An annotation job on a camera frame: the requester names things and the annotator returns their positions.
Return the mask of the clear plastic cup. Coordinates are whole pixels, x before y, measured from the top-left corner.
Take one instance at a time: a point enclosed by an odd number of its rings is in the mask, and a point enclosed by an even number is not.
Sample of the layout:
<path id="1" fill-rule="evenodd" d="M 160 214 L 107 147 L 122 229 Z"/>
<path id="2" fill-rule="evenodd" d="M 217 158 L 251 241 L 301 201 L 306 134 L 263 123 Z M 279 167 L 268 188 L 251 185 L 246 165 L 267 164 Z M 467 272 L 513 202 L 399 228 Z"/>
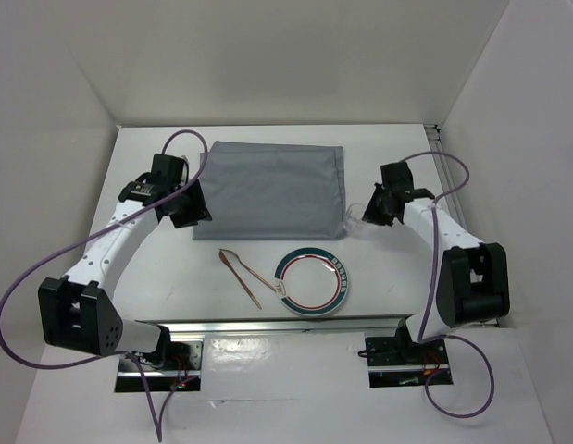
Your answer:
<path id="1" fill-rule="evenodd" d="M 343 227 L 346 236 L 354 239 L 364 239 L 368 234 L 368 223 L 363 219 L 367 207 L 362 203 L 352 203 L 346 209 Z"/>

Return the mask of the grey cloth placemat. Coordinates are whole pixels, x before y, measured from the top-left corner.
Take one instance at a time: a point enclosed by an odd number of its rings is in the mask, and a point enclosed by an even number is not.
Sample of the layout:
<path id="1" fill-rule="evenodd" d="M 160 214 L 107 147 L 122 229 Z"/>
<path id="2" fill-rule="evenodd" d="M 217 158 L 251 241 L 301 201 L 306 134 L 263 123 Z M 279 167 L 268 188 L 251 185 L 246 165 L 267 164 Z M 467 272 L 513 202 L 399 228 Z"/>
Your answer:
<path id="1" fill-rule="evenodd" d="M 196 241 L 337 241 L 346 209 L 341 146 L 222 142 L 202 156 L 211 221 Z"/>

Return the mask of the white plate green red rim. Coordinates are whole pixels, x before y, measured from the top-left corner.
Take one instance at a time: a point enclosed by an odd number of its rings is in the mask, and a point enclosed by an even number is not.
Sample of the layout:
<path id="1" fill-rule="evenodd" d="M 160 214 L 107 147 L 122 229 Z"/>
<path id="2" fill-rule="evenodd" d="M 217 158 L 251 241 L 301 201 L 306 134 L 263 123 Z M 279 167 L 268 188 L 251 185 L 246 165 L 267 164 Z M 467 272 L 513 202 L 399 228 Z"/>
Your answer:
<path id="1" fill-rule="evenodd" d="M 343 261 L 317 247 L 287 253 L 278 262 L 273 278 L 280 302 L 304 317 L 333 315 L 346 301 L 350 288 Z"/>

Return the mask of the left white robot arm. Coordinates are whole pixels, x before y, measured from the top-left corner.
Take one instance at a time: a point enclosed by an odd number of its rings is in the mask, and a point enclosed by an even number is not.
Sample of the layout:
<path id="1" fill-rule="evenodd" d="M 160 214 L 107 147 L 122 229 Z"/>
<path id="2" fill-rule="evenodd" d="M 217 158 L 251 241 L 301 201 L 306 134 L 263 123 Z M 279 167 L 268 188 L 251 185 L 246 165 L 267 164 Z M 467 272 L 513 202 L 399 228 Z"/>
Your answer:
<path id="1" fill-rule="evenodd" d="M 143 241 L 169 218 L 175 228 L 208 221 L 211 215 L 199 180 L 186 159 L 155 154 L 149 172 L 120 192 L 106 227 L 84 256 L 61 278 L 46 278 L 38 289 L 45 342 L 110 356 L 130 352 L 153 369 L 172 358 L 167 327 L 123 319 L 114 291 Z"/>

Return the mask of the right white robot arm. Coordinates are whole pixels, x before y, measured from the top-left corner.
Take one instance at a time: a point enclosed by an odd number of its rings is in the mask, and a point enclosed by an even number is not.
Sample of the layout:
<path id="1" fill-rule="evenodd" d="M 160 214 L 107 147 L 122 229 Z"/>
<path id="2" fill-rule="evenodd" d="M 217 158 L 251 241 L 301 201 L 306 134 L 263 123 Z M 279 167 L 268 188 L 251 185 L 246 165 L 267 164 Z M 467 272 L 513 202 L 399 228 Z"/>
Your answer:
<path id="1" fill-rule="evenodd" d="M 443 194 L 416 187 L 406 161 L 385 164 L 380 173 L 363 220 L 383 227 L 398 221 L 432 250 L 425 306 L 402 320 L 394 336 L 397 358 L 413 363 L 428 343 L 508 315 L 507 257 L 501 244 L 484 242 L 449 216 L 439 205 Z"/>

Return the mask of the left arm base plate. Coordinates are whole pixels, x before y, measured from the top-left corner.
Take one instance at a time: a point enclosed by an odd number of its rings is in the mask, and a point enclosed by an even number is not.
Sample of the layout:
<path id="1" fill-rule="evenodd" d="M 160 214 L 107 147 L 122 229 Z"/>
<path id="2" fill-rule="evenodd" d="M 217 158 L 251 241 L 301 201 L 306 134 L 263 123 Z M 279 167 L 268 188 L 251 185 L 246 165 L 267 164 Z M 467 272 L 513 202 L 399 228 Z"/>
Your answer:
<path id="1" fill-rule="evenodd" d="M 202 339 L 179 340 L 164 361 L 153 364 L 144 357 L 138 358 L 148 388 L 154 393 L 197 392 L 202 384 L 204 342 Z M 144 386 L 137 364 L 130 358 L 120 358 L 114 387 L 116 393 L 144 393 Z"/>

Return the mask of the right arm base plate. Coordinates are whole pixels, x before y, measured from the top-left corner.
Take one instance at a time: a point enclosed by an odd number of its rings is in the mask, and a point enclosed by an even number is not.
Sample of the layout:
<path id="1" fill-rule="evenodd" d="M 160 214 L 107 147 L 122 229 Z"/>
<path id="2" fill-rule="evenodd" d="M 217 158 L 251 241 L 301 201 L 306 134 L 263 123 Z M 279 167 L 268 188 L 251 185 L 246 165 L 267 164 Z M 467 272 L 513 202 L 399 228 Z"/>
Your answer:
<path id="1" fill-rule="evenodd" d="M 372 389 L 424 386 L 429 377 L 434 386 L 454 384 L 442 340 L 405 347 L 394 337 L 367 337 L 357 356 L 367 362 Z"/>

